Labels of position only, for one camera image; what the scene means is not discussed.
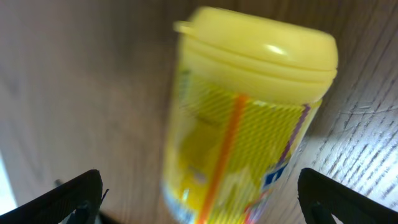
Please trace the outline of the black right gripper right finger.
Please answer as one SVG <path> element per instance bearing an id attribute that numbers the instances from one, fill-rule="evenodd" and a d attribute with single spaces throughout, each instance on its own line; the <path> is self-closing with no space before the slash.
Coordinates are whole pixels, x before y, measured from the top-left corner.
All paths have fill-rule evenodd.
<path id="1" fill-rule="evenodd" d="M 397 212 L 311 169 L 301 170 L 298 200 L 306 223 L 397 223 Z"/>

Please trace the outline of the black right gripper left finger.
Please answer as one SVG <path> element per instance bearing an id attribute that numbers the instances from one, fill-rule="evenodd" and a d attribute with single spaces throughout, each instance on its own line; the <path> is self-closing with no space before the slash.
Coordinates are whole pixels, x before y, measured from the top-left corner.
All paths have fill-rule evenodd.
<path id="1" fill-rule="evenodd" d="M 94 223 L 103 196 L 100 172 L 88 170 L 38 198 L 1 215 L 1 223 Z"/>

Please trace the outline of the yellow candy bottle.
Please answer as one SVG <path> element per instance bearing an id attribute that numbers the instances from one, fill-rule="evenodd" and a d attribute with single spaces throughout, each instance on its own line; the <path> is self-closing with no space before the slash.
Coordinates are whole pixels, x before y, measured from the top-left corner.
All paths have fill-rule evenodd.
<path id="1" fill-rule="evenodd" d="M 175 30 L 165 204 L 179 223 L 257 223 L 336 77 L 336 40 L 215 7 Z"/>

